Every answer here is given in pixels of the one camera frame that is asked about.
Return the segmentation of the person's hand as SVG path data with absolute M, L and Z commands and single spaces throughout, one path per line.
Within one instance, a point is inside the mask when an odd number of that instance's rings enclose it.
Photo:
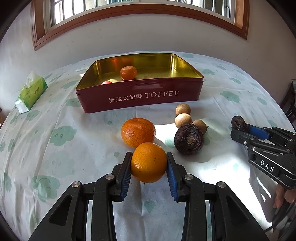
M 273 204 L 274 208 L 280 208 L 283 205 L 283 201 L 286 200 L 292 204 L 296 198 L 296 189 L 285 190 L 281 185 L 276 186 L 276 197 Z

